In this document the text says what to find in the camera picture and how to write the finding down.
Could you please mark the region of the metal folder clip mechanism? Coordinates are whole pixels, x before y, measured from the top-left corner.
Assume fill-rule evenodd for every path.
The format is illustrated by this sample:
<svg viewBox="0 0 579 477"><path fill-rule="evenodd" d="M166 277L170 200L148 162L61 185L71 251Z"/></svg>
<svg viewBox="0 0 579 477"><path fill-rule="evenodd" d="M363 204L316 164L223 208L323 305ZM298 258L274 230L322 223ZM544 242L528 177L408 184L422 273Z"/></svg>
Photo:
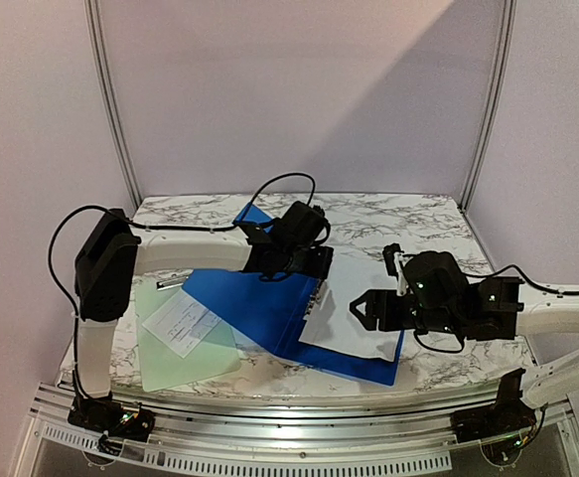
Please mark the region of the metal folder clip mechanism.
<svg viewBox="0 0 579 477"><path fill-rule="evenodd" d="M309 315L314 309L317 309L321 306L321 303L328 293L328 284L325 280L320 281L317 286L314 288L313 293L310 295L309 302L305 309L305 313L303 316L304 320L307 320Z"/></svg>

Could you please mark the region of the blue file folder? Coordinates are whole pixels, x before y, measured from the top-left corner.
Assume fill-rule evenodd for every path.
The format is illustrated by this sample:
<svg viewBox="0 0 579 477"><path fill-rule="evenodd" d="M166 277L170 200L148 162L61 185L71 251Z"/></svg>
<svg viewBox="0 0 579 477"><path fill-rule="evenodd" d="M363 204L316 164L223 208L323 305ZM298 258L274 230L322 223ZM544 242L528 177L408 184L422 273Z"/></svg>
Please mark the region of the blue file folder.
<svg viewBox="0 0 579 477"><path fill-rule="evenodd" d="M254 273L197 270L183 289L222 321L274 356L320 371L391 386L403 337L367 331L350 303L371 288L393 285L370 258L334 254L328 293L307 320L305 309L323 280L298 273L267 281Z"/></svg>

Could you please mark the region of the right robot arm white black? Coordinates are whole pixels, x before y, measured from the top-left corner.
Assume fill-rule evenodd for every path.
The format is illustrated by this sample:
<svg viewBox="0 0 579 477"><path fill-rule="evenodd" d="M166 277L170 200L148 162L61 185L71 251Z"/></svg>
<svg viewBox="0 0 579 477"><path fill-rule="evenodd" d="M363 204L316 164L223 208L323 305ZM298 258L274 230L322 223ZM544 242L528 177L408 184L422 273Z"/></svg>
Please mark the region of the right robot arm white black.
<svg viewBox="0 0 579 477"><path fill-rule="evenodd" d="M541 285L519 270L488 275L464 272L447 251L404 254L394 245L383 251L393 289L369 289L349 310L368 331L410 331L469 341L513 340L541 334L579 334L579 287ZM579 350L551 363L520 370L511 395L485 412L485 425L505 433L521 420L523 404L540 408L579 390Z"/></svg>

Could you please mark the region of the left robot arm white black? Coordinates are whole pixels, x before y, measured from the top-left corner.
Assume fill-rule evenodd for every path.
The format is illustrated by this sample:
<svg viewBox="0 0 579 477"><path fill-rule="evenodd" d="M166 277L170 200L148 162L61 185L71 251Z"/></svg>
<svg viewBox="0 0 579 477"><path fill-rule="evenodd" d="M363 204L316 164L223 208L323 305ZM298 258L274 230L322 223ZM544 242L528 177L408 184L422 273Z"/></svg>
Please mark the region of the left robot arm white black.
<svg viewBox="0 0 579 477"><path fill-rule="evenodd" d="M119 420L109 364L118 320L129 306L134 276L169 269L225 270L277 281L293 274L327 278L333 250L324 211L297 201L265 223L240 219L219 227L144 225L105 209L74 261L78 326L74 381L85 396L79 412L98 431Z"/></svg>

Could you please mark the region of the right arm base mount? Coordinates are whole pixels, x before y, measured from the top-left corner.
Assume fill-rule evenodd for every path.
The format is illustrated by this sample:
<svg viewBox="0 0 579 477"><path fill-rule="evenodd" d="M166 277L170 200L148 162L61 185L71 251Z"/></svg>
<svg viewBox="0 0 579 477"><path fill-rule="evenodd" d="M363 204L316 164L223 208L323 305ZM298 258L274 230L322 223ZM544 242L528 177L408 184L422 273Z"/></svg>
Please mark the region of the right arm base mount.
<svg viewBox="0 0 579 477"><path fill-rule="evenodd" d="M521 400L525 373L526 369L517 369L503 375L493 403L457 410L450 416L457 442L479 441L485 459L497 467L513 465L545 421L547 403L535 410Z"/></svg>

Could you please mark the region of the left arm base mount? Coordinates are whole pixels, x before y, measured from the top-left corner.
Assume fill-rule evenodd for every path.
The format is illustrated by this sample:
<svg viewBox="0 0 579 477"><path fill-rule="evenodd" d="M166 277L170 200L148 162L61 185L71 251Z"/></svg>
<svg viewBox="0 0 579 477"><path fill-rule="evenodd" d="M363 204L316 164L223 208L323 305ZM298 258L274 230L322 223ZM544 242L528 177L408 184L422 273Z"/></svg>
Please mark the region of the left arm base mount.
<svg viewBox="0 0 579 477"><path fill-rule="evenodd" d="M99 434L96 442L98 452L120 456L126 440L148 441L156 424L156 415L141 403L136 407L124 407L112 398L92 397L81 384L78 371L72 371L74 398L68 415L68 424Z"/></svg>

